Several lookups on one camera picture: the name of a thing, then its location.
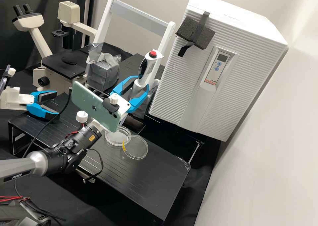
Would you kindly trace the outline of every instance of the black strap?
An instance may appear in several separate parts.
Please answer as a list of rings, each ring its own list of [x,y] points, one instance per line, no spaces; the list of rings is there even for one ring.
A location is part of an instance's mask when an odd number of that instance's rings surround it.
[[[201,17],[201,19],[200,19],[200,21],[199,21],[199,24],[198,24],[198,26],[196,27],[195,32],[194,32],[194,34],[193,34],[192,37],[191,37],[191,41],[189,41],[185,46],[183,46],[183,47],[180,49],[180,51],[179,51],[179,53],[178,53],[178,56],[183,57],[183,55],[185,54],[185,52],[187,51],[187,49],[190,48],[191,46],[193,46],[193,45],[196,43],[196,41],[197,41],[198,38],[199,38],[199,35],[201,34],[201,32],[202,32],[202,30],[203,30],[203,28],[204,28],[204,25],[205,25],[206,20],[208,19],[209,15],[210,15],[210,13],[207,12],[207,11],[205,11],[205,12],[203,13],[203,15],[202,15],[202,17]]]

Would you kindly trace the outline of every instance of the petri dish lid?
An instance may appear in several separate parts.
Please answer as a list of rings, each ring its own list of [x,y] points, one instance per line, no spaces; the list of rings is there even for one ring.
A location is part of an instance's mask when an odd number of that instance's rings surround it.
[[[141,160],[145,158],[148,153],[147,142],[139,135],[130,135],[129,142],[127,144],[122,143],[123,151],[127,156],[135,160]]]
[[[126,145],[130,141],[131,132],[128,128],[120,126],[116,132],[107,132],[105,131],[105,139],[106,141],[114,146],[122,146],[123,141]]]

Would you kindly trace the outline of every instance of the black cable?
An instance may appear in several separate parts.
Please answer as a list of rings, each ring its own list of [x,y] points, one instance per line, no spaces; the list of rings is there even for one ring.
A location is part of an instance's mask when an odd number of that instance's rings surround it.
[[[83,182],[84,182],[84,183],[86,183],[86,182],[89,181],[90,179],[93,179],[93,178],[95,178],[96,176],[98,176],[100,173],[102,173],[102,171],[103,171],[103,169],[104,169],[104,162],[103,162],[103,159],[102,159],[102,156],[100,155],[100,153],[99,153],[97,150],[95,150],[95,149],[88,149],[87,151],[90,151],[90,150],[93,150],[93,151],[97,152],[97,154],[99,155],[100,165],[101,165],[102,167],[101,167],[101,170],[100,170],[99,172],[97,172],[96,174],[94,174],[94,175],[92,175],[92,176],[90,176],[90,177],[88,177],[88,178],[86,178],[86,179],[83,179]]]
[[[20,193],[18,192],[18,189],[17,189],[17,182],[16,182],[16,180],[14,180],[14,190],[16,191],[16,194],[17,194],[18,196],[21,196]]]
[[[59,117],[61,115],[62,112],[64,112],[64,110],[66,109],[67,105],[69,104],[69,101],[71,99],[71,94],[72,94],[72,88],[69,88],[69,97],[67,99],[67,102],[65,104],[65,106],[63,107],[63,109],[59,112],[58,115],[54,116],[50,121],[48,121],[42,128],[41,130],[37,133],[37,135],[33,138],[33,140],[31,141],[31,143],[29,144],[29,146],[27,147],[26,151],[24,152],[22,158],[25,158],[25,156],[27,155],[27,152],[30,150],[31,145],[34,143],[34,141],[36,140],[36,138],[40,135],[40,133],[51,123],[53,122],[57,117]]]
[[[27,155],[27,152],[30,150],[30,147],[32,146],[32,144],[34,143],[34,141],[36,140],[36,138],[41,134],[41,132],[51,123],[53,122],[57,117],[59,117],[63,112],[64,110],[66,109],[67,105],[69,104],[70,102],[70,99],[71,99],[71,94],[72,94],[72,88],[69,88],[69,96],[67,98],[67,102],[65,104],[65,106],[63,107],[63,109],[59,112],[59,114],[57,114],[56,116],[54,116],[50,121],[48,121],[42,128],[41,130],[36,134],[36,136],[33,138],[33,140],[31,141],[31,143],[29,144],[29,146],[27,147],[26,151],[24,152],[22,158],[25,158],[25,156]],[[18,196],[21,196],[20,193],[18,192],[18,189],[17,189],[17,183],[16,183],[16,180],[14,180],[14,190],[16,192],[16,194]],[[63,221],[66,221],[66,219],[63,219],[63,218],[60,218],[56,215],[53,215],[51,212],[47,211],[47,210],[44,210],[44,209],[41,209],[39,208],[37,205],[35,205],[33,202],[33,205],[30,205],[27,201],[24,201],[23,203],[25,203],[28,207],[30,207],[31,209],[33,209],[34,211],[36,212],[39,212],[41,214],[44,214],[46,216],[50,216],[52,219],[54,219],[59,225],[61,225],[61,223],[57,220],[57,219],[60,219],[60,220],[63,220]]]

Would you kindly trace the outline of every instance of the black foam block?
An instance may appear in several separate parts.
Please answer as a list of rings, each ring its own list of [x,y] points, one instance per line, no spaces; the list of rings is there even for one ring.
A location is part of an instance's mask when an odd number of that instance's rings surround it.
[[[195,33],[198,24],[199,22],[193,20],[190,17],[186,17],[176,32],[176,35],[187,41],[192,41],[191,38]],[[214,34],[215,32],[213,30],[204,26],[194,45],[200,49],[206,49]]]

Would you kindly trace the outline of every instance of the black backdrop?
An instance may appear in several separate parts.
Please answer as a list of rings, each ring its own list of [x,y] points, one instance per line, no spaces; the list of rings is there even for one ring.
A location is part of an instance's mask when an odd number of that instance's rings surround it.
[[[34,12],[43,15],[44,24],[39,28],[51,51],[62,50],[62,39],[54,38],[53,30],[61,28],[57,19],[58,6],[61,1],[72,1],[80,6],[80,18],[83,21],[85,0],[0,0],[0,69],[10,64],[17,71],[39,64],[41,56],[36,49],[29,32],[18,31],[12,19],[16,17],[13,6],[19,4],[22,8],[28,3]],[[81,33],[74,38],[74,48],[81,45]]]

